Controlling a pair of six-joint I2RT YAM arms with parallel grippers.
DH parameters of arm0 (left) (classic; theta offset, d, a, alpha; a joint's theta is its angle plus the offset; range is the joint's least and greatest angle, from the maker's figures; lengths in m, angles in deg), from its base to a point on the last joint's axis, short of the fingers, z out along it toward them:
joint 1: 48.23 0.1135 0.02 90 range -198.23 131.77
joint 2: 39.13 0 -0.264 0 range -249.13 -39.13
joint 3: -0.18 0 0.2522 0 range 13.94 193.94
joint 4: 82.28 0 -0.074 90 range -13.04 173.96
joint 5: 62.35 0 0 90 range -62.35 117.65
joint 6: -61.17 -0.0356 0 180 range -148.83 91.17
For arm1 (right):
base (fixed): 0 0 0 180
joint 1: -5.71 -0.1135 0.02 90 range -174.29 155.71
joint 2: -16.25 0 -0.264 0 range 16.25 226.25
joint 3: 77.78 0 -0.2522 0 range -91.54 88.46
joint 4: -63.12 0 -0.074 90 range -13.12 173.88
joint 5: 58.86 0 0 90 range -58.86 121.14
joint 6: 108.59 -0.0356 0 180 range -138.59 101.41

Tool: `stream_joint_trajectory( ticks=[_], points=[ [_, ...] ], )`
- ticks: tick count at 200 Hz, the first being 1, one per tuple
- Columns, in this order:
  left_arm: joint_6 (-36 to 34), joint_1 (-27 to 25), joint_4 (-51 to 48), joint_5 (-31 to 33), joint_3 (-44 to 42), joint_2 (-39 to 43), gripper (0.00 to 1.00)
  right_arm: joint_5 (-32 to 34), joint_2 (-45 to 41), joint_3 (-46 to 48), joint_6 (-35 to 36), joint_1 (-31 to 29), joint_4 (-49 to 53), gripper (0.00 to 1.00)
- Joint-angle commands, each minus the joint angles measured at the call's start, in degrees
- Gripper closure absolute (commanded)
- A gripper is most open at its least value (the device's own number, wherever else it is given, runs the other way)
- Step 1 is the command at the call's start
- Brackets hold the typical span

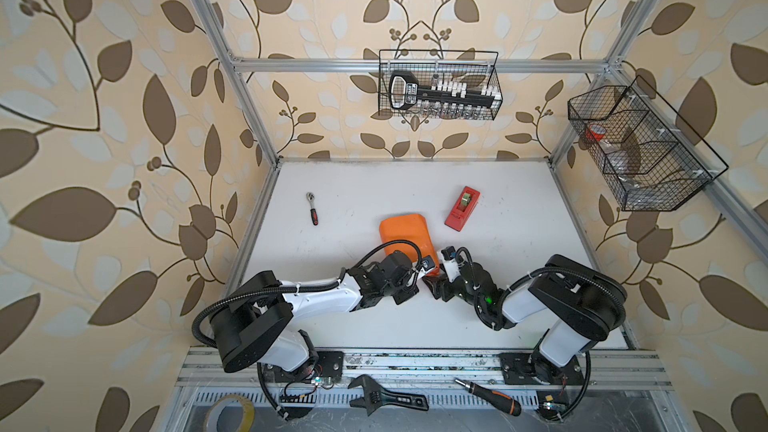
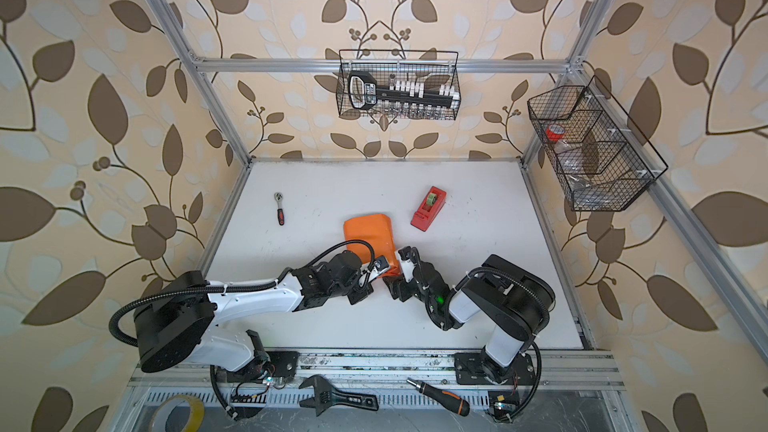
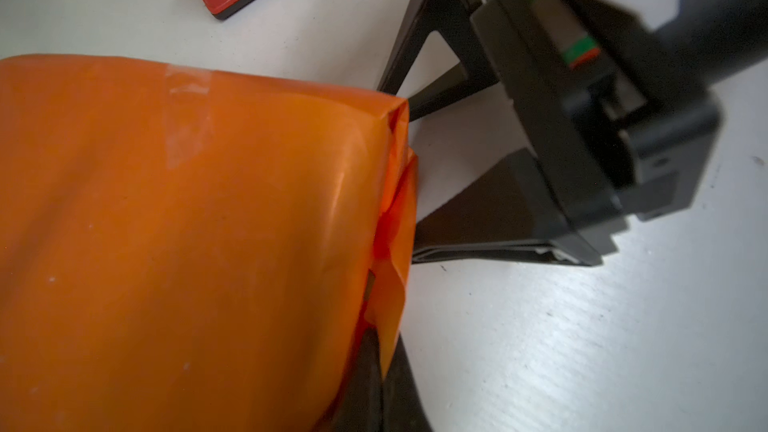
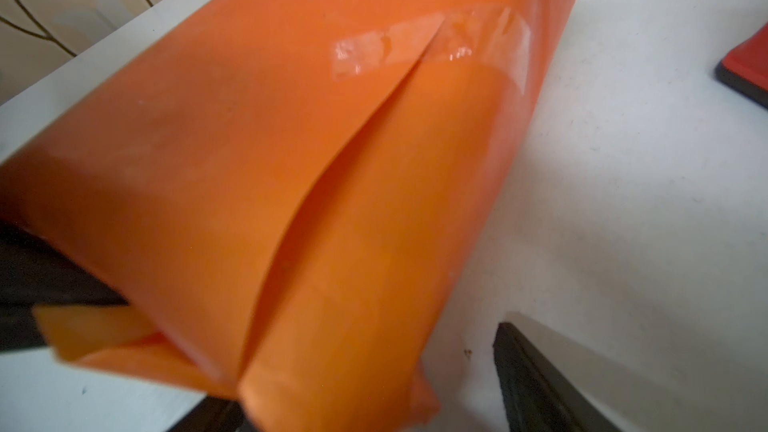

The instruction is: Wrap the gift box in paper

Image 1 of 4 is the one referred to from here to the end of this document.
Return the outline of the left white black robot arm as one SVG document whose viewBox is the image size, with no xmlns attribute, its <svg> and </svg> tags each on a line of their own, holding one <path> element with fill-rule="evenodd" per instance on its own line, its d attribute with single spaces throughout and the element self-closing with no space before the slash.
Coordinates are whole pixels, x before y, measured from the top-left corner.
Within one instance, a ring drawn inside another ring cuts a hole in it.
<svg viewBox="0 0 768 432">
<path fill-rule="evenodd" d="M 385 247 L 374 248 L 325 282 L 285 282 L 271 270 L 260 272 L 199 312 L 191 333 L 217 349 L 226 373 L 263 364 L 306 380 L 316 374 L 319 356 L 306 331 L 289 328 L 293 320 L 365 310 L 385 298 L 400 305 L 418 293 L 417 281 L 436 268 L 433 258 L 420 251 L 415 259 L 395 250 L 379 262 L 368 261 Z"/>
</svg>

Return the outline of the yellow orange wrapping paper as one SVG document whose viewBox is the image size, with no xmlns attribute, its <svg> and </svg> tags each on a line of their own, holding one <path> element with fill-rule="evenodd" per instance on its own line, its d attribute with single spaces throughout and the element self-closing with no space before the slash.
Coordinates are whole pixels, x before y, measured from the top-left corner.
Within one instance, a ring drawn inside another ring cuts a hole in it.
<svg viewBox="0 0 768 432">
<path fill-rule="evenodd" d="M 379 225 L 379 233 L 382 242 L 393 240 L 408 240 L 415 243 L 423 258 L 429 256 L 435 263 L 435 268 L 428 272 L 428 276 L 440 274 L 440 259 L 433 246 L 426 219 L 421 214 L 408 214 L 390 217 Z"/>
</svg>

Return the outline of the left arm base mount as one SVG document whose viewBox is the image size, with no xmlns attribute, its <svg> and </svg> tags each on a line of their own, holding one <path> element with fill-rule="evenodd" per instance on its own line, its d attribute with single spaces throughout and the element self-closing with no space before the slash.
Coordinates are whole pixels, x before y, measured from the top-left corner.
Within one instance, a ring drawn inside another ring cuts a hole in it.
<svg viewBox="0 0 768 432">
<path fill-rule="evenodd" d="M 304 383 L 330 387 L 341 381 L 345 354 L 339 350 L 311 352 L 310 357 L 293 371 L 276 365 L 266 365 L 262 373 L 268 382 L 278 384 Z"/>
</svg>

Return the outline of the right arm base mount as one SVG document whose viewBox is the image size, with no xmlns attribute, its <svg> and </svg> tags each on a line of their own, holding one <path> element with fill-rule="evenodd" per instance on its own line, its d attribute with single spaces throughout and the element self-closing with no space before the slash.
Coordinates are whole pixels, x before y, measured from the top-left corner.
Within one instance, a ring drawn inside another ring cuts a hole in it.
<svg viewBox="0 0 768 432">
<path fill-rule="evenodd" d="M 565 366 L 556 366 L 541 354 L 504 352 L 498 355 L 506 385 L 576 386 L 585 382 L 586 368 L 574 356 Z"/>
</svg>

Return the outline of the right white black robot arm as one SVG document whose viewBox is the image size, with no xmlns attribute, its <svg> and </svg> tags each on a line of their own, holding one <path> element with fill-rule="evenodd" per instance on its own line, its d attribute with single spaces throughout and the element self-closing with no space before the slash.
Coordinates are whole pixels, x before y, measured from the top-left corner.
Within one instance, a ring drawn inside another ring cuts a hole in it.
<svg viewBox="0 0 768 432">
<path fill-rule="evenodd" d="M 606 340 L 626 319 L 624 287 L 565 256 L 551 256 L 543 267 L 505 289 L 471 259 L 466 248 L 449 247 L 443 256 L 440 272 L 426 275 L 423 281 L 436 299 L 463 300 L 487 328 L 511 329 L 543 311 L 556 317 L 534 347 L 533 363 L 562 369 L 576 355 Z"/>
</svg>

